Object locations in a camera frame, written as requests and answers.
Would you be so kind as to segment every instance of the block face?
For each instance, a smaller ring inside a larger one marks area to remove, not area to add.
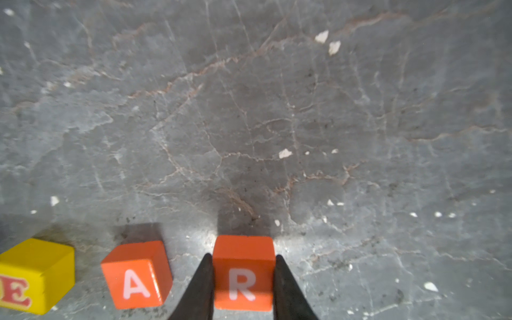
[[[272,238],[219,236],[213,263],[216,308],[272,310],[275,268]]]
[[[72,247],[28,239],[0,254],[1,307],[45,314],[74,283]]]
[[[161,241],[118,246],[101,269],[117,309],[161,306],[173,284]]]

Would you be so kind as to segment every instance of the white letter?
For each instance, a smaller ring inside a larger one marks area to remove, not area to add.
[[[246,282],[238,282],[238,276],[243,275],[247,278]],[[254,301],[256,296],[252,294],[247,288],[252,287],[256,283],[256,275],[249,269],[230,269],[229,270],[229,298],[236,300],[238,297],[238,290],[249,301]]]
[[[132,287],[132,280],[135,282],[135,287]],[[150,292],[146,289],[139,276],[135,271],[128,269],[124,273],[124,291],[123,297],[129,299],[132,293],[142,293],[145,298],[150,297]]]

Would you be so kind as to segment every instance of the letter block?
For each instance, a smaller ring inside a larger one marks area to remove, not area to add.
[[[75,285],[75,249],[28,239],[0,254],[0,306],[45,314]]]
[[[123,244],[101,262],[117,309],[161,306],[173,286],[161,241]]]
[[[272,310],[275,268],[272,238],[218,236],[213,263],[217,309]]]

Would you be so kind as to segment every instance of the toy block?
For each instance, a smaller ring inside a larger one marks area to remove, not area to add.
[[[275,268],[272,238],[218,236],[213,264],[217,309],[272,310]]]
[[[0,307],[45,314],[75,285],[75,249],[28,239],[0,254]]]
[[[173,286],[161,241],[123,244],[101,262],[117,309],[161,306]]]

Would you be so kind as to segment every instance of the white speck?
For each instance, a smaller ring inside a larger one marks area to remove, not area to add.
[[[327,37],[329,36],[329,30],[322,31],[321,33],[317,34],[315,37],[315,41],[319,44],[324,44],[325,41],[327,41]]]
[[[14,16],[14,11],[12,11],[12,9],[9,9],[9,8],[4,9],[4,13],[5,13],[6,15],[8,15],[9,17]]]
[[[52,196],[52,197],[50,198],[50,203],[52,204],[52,207],[54,207],[54,206],[55,206],[57,203],[59,203],[59,202],[60,202],[60,200],[59,200],[59,198],[57,198],[56,196]]]
[[[57,88],[57,85],[54,84],[53,82],[50,82],[50,81],[46,81],[46,87],[43,87],[41,88],[41,93],[46,95],[48,94],[50,91],[53,91]]]
[[[293,155],[293,152],[288,149],[279,151],[279,159],[288,158],[291,155]]]
[[[340,41],[334,41],[329,43],[329,55],[335,55],[338,53],[339,47],[342,45]]]
[[[426,290],[430,290],[430,291],[433,291],[433,292],[439,292],[439,290],[437,289],[436,285],[433,284],[432,282],[425,282],[423,284],[423,287],[426,289]]]
[[[105,144],[110,147],[108,141],[105,141]],[[123,154],[121,152],[116,152],[113,155],[114,155],[114,158],[116,159],[117,163],[121,164],[121,159],[123,157]]]

